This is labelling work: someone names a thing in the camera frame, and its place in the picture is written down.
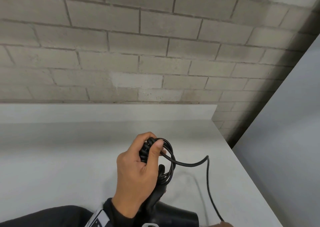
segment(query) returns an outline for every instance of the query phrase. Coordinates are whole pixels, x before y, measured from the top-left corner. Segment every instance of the white table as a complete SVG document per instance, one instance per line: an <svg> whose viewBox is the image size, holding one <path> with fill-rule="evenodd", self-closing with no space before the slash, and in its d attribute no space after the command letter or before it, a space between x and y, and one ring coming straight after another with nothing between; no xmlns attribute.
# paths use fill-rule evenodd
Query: white table
<svg viewBox="0 0 320 227"><path fill-rule="evenodd" d="M0 222L41 209L94 211L112 197L116 158L139 133L167 139L178 161L210 157L210 190L235 227L281 226L211 121L215 105L0 105ZM161 158L160 163L169 167ZM206 189L206 164L177 166L161 201L219 222Z"/></svg>

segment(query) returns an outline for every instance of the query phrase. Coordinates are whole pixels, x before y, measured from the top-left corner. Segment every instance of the painted brick wall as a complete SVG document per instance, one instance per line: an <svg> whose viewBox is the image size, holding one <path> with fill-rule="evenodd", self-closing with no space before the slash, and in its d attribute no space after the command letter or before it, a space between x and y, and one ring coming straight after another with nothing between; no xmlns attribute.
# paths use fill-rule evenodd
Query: painted brick wall
<svg viewBox="0 0 320 227"><path fill-rule="evenodd" d="M0 0L0 102L217 103L233 144L320 32L317 0Z"/></svg>

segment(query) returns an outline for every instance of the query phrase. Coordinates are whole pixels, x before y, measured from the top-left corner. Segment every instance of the black jacket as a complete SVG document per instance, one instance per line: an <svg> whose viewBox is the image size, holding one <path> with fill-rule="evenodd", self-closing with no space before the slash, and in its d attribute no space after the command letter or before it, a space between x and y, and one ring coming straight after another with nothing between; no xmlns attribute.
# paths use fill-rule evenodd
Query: black jacket
<svg viewBox="0 0 320 227"><path fill-rule="evenodd" d="M103 204L103 212L95 213L78 206L62 206L0 223L0 227L131 227L134 219L124 217L115 209L109 198ZM100 214L106 220L99 221Z"/></svg>

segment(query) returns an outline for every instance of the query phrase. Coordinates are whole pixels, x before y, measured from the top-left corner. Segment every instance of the sleeve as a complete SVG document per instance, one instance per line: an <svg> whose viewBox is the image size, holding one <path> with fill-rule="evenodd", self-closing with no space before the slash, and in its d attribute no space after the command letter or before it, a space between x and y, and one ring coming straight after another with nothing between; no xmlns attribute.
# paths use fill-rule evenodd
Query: sleeve
<svg viewBox="0 0 320 227"><path fill-rule="evenodd" d="M127 218L119 213L109 198L103 208L92 215L85 227L132 227L133 223L134 218Z"/></svg>

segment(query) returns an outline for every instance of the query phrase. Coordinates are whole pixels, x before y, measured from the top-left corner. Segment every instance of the black cord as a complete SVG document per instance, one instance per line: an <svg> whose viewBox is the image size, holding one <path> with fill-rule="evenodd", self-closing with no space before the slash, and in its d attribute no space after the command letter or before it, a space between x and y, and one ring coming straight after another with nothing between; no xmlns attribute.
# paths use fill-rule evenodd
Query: black cord
<svg viewBox="0 0 320 227"><path fill-rule="evenodd" d="M164 167L160 167L159 166L159 174L158 174L157 184L158 185L167 185L172 179L172 176L174 174L174 169L175 169L176 165L184 166L184 167L196 167L196 166L199 166L199 165L201 165L201 164L203 164L203 163L205 163L207 161L207 190L208 190L208 195L209 195L210 201L211 201L211 203L212 203L212 205L214 207L214 210L216 211L219 219L221 221L224 221L223 218L221 217L216 205L214 204L214 201L213 201L213 199L211 197L211 193L210 193L210 189L209 189L209 164L210 164L209 156L207 155L206 157L204 157L199 162L193 163L193 164L187 164L187 163L179 162L174 157L173 148L172 148L171 144L168 142L168 140L163 139L163 138L156 138L156 139L149 138L143 144L143 147L139 152L140 159L141 159L142 162L147 163L149 150L150 150L151 146L154 144L154 142L156 142L159 139L163 140L163 148L165 148L167 150L167 152L169 152L171 157L167 156L163 152L161 152L160 154L171 162L171 166L170 166L170 169L169 169L169 171L167 173L164 173Z"/></svg>

